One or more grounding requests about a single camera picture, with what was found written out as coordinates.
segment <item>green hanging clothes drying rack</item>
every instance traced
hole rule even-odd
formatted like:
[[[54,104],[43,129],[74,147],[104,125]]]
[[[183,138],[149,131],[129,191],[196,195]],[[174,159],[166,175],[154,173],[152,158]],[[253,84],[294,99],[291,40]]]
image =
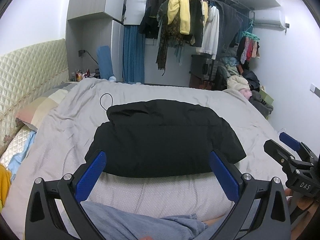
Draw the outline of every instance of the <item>green hanging clothes drying rack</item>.
[[[250,23],[250,27],[245,32],[242,32],[242,37],[248,37],[254,41],[259,41],[260,38],[258,36],[248,32],[248,30],[250,30],[251,27],[253,27],[253,20]]]

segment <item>black cable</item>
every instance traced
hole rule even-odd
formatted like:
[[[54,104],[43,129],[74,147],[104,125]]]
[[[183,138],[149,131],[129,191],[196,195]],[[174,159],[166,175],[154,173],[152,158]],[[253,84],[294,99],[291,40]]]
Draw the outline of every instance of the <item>black cable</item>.
[[[84,50],[84,52],[88,53],[89,56],[97,63],[97,65],[99,65],[99,63],[90,55],[90,53],[87,50]]]
[[[102,106],[102,104],[101,104],[101,99],[103,98],[103,96],[105,96],[105,95],[109,95],[109,96],[111,96],[111,100],[112,100],[112,102],[111,102],[111,106],[113,106],[113,97],[112,97],[112,95],[111,94],[109,94],[109,93],[105,93],[105,94],[103,94],[101,97],[100,97],[100,106],[107,112],[107,110]]]
[[[314,200],[314,201],[304,210],[304,212],[307,211],[307,210],[309,210],[309,208],[312,207],[312,205],[313,205],[314,203],[316,203],[316,200]]]

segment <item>black jacket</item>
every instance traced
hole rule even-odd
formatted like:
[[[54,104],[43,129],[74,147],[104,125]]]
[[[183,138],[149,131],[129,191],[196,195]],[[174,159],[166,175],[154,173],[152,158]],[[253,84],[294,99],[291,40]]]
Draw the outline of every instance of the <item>black jacket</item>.
[[[200,0],[190,0],[190,35],[195,36],[194,47],[202,47],[203,15]]]
[[[145,34],[147,38],[156,39],[159,33],[156,19],[158,10],[165,0],[152,0],[151,6],[146,10],[139,26],[139,33]]]
[[[260,91],[260,81],[253,71],[244,69],[242,76],[248,81],[250,90]]]
[[[112,106],[110,122],[97,128],[85,159],[107,154],[105,172],[156,178],[211,172],[209,153],[230,163],[246,157],[230,125],[212,109],[170,100]]]

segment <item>white duvet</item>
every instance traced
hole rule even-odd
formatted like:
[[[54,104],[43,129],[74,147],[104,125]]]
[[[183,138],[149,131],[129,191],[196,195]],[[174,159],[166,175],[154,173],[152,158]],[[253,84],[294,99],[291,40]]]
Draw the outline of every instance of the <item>white duvet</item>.
[[[106,111],[100,106],[104,93],[112,95],[114,105],[171,99],[210,107],[231,125],[247,154],[237,164],[242,173],[249,172],[254,178],[265,180],[278,176],[283,184],[286,181],[281,166],[263,150],[266,140],[279,141],[277,133],[238,91],[84,79],[44,118],[28,157],[11,185],[2,215],[20,239],[34,180],[38,177],[61,179],[84,163],[97,127],[108,121]],[[111,106],[111,97],[104,96],[102,105],[106,109]],[[156,179],[102,173],[89,200],[152,217],[196,213],[200,220],[219,217],[232,206],[213,173]]]

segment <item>white hoodie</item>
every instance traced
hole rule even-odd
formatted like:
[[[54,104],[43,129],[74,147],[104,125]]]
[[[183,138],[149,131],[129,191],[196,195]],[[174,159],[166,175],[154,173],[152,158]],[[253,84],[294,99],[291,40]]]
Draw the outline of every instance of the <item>white hoodie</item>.
[[[213,6],[208,10],[208,20],[204,27],[202,47],[197,52],[208,53],[216,59],[219,40],[219,10]]]

